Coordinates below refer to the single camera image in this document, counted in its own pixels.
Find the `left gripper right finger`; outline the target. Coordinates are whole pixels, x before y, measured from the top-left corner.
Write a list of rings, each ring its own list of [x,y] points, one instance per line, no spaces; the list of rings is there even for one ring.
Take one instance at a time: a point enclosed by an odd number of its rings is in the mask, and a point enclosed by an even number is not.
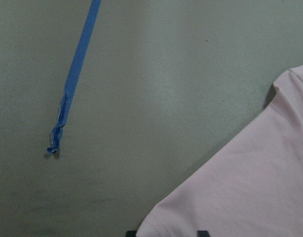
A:
[[[197,237],[210,237],[210,233],[207,230],[197,231]]]

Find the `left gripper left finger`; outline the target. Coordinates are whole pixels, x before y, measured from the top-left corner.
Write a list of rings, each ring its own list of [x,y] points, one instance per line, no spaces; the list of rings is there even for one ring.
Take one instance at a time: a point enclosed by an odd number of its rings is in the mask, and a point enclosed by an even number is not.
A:
[[[129,230],[126,231],[125,237],[136,237],[136,234],[137,234],[137,230]]]

